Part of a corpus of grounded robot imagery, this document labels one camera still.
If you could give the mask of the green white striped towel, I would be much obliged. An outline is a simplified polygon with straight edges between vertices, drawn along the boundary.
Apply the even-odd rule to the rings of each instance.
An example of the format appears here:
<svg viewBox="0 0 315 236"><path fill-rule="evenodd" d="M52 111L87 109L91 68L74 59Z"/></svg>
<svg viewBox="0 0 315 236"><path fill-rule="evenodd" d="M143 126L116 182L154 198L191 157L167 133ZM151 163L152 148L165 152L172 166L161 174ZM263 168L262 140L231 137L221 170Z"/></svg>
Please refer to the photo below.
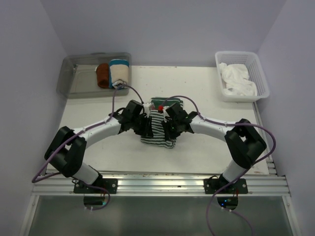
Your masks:
<svg viewBox="0 0 315 236"><path fill-rule="evenodd" d="M158 112L158 107L163 103L166 98L164 97L152 97L150 102L154 104L155 108L150 111L150 116L152 117L152 132L153 137L140 137L140 142L146 145L152 145L156 147L163 148L174 148L176 145L176 139L166 140L165 132L162 126L162 121L164 121L163 114Z"/></svg>

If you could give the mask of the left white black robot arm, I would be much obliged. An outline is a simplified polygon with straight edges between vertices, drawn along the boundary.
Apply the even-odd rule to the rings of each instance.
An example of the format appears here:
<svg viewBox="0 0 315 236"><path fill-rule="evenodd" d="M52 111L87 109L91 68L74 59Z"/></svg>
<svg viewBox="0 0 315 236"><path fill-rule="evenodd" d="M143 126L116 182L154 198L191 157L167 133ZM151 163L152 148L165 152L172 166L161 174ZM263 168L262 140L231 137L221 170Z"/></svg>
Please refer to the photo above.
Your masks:
<svg viewBox="0 0 315 236"><path fill-rule="evenodd" d="M153 107L153 103L131 100L125 108L92 125L76 129L64 126L56 133L44 158L64 177L82 181L86 189L97 193L102 187L101 174L83 162L86 149L130 129L139 136L152 137L150 111Z"/></svg>

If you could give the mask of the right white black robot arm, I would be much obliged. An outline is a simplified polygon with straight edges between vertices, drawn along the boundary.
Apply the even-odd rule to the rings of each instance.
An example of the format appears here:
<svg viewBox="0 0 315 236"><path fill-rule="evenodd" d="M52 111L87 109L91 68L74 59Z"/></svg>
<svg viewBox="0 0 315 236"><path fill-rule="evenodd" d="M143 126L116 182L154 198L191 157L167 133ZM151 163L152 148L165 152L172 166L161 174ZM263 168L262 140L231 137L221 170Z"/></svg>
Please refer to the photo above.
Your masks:
<svg viewBox="0 0 315 236"><path fill-rule="evenodd" d="M260 134L247 119L241 119L235 125L222 121L208 122L197 112L189 114L178 104L169 107L160 105L158 112L164 116L161 122L167 140L176 139L182 133L207 135L226 142L232 160L220 175L217 188L225 193L237 187L235 178L250 169L267 145Z"/></svg>

